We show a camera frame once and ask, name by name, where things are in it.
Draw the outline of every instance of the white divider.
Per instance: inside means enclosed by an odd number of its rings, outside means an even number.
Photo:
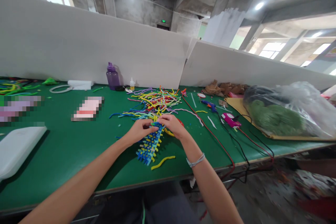
[[[191,38],[40,0],[0,0],[0,76],[178,88]]]
[[[336,77],[197,41],[183,69],[181,85],[206,86],[214,79],[249,85],[288,85],[308,81],[318,90],[336,84]]]

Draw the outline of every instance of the pink hot glue gun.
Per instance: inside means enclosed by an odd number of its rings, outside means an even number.
[[[230,113],[223,113],[222,118],[228,123],[231,128],[239,128],[242,124],[238,121],[233,121],[234,116]]]

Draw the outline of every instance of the green yarn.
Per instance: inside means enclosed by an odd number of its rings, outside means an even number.
[[[248,104],[247,110],[255,124],[271,134],[281,136],[293,136],[303,133],[304,119],[299,113],[280,105],[265,104],[260,100],[254,100]]]

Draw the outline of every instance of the green tabletop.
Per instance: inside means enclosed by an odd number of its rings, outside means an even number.
[[[92,92],[99,87],[104,88],[95,93]],[[51,97],[51,99],[45,99],[42,107],[35,107],[27,116],[21,117],[10,127],[0,127],[0,133],[6,134],[14,129],[39,126],[42,123],[45,123],[48,128],[46,134],[33,149],[19,171],[13,177],[0,183],[0,212],[40,203],[116,142],[116,137],[123,136],[133,124],[132,117],[118,118],[118,116],[113,116],[109,119],[112,113],[128,111],[138,104],[138,102],[129,101],[127,98],[131,98],[131,95],[127,95],[126,92],[111,91],[107,85],[94,85],[92,90],[72,90],[61,94],[50,93],[50,88],[50,86],[39,87],[41,89],[39,95],[46,98]],[[197,97],[199,91],[200,88],[187,87],[187,102],[194,110],[208,112],[207,114],[199,113],[199,116],[221,141],[234,162],[244,162],[242,153],[222,128],[218,116],[211,113],[210,108],[199,102]],[[193,93],[197,108],[194,108],[190,93]],[[70,120],[71,115],[87,96],[105,97],[105,103],[98,118],[95,121],[72,122]],[[206,100],[215,104],[218,104],[218,99],[215,96],[213,98],[207,96],[206,98]],[[173,109],[177,108],[190,110],[184,101],[173,107]],[[229,107],[229,110],[232,110],[234,115],[238,114],[232,107]],[[184,123],[185,128],[190,132],[214,168],[224,168],[231,164],[230,159],[216,139],[205,127],[201,126],[194,115],[186,111],[178,111],[176,116]],[[213,120],[217,129],[213,128],[208,116]],[[248,128],[251,128],[254,134],[274,151],[276,156],[327,145],[327,143],[322,142],[271,140],[264,137],[253,126],[249,127],[250,123],[246,119],[241,117],[239,121],[242,123],[242,130],[254,141],[260,143],[249,133]],[[227,128],[239,140],[249,160],[268,157],[264,151],[253,145],[240,132]],[[146,166],[138,161],[135,153],[139,144],[134,144],[116,160],[102,179],[96,192],[140,186],[163,180],[174,180],[190,175],[192,170],[186,162],[186,155],[180,142],[166,133],[163,134],[161,139],[162,144],[154,163]],[[153,171],[150,169],[152,165],[158,164],[164,157],[173,155],[176,156],[175,159],[166,161],[158,169]]]

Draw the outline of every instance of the white plastic container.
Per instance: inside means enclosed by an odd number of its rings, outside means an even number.
[[[46,130],[47,127],[15,129],[0,141],[0,181],[18,171]]]

